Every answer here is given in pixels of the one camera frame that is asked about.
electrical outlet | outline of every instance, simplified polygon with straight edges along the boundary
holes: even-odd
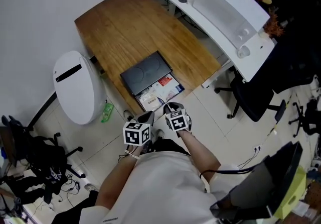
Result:
[[[261,151],[261,150],[262,150],[262,145],[254,146],[254,148],[253,148],[253,151],[254,151],[255,153],[258,153],[258,152]]]

white wall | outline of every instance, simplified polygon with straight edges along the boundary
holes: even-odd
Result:
[[[86,53],[74,20],[103,0],[0,0],[0,115],[27,125],[54,92],[61,54]]]

black chair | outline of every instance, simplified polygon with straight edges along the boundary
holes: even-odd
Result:
[[[65,149],[58,145],[57,137],[60,133],[56,133],[54,138],[33,137],[29,130],[25,128],[19,121],[9,116],[10,121],[2,116],[2,123],[11,130],[14,138],[16,149],[16,160],[26,159],[34,174],[41,178],[45,184],[44,202],[50,203],[52,193],[59,194],[64,183],[67,182],[65,175],[69,170],[78,178],[85,178],[86,175],[79,175],[67,164],[67,158],[83,148],[78,147],[75,150],[65,153]],[[48,145],[45,141],[50,141],[53,145]]]
[[[282,101],[280,106],[270,105],[274,95],[272,88],[265,86],[262,82],[256,82],[256,80],[243,83],[243,78],[238,73],[231,82],[231,88],[216,87],[214,91],[215,93],[220,91],[233,92],[237,103],[233,114],[227,115],[228,119],[234,118],[239,107],[241,107],[254,122],[259,121],[267,109],[275,110],[275,120],[278,122],[286,109],[285,100]]]
[[[298,122],[296,134],[293,135],[295,138],[299,133],[300,128],[302,127],[304,132],[309,136],[317,133],[321,135],[321,111],[317,110],[317,104],[319,97],[317,99],[312,99],[306,104],[306,110],[303,114],[303,106],[298,106],[296,102],[293,103],[293,106],[296,106],[296,110],[299,114],[299,117],[295,120],[289,121],[291,125],[293,122]]]
[[[273,51],[255,77],[269,85],[275,93],[291,87],[310,84],[320,72],[320,49],[300,21],[286,27]]]

books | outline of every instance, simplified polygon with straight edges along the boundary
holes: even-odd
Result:
[[[155,111],[182,91],[183,86],[171,74],[167,74],[141,92],[139,102],[146,111]]]

person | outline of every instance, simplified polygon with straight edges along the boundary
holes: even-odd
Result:
[[[81,210],[80,224],[216,222],[210,207],[242,182],[240,175],[204,173],[231,170],[188,130],[178,131],[189,153],[157,131],[153,152],[142,147],[122,158],[104,180],[95,206]]]

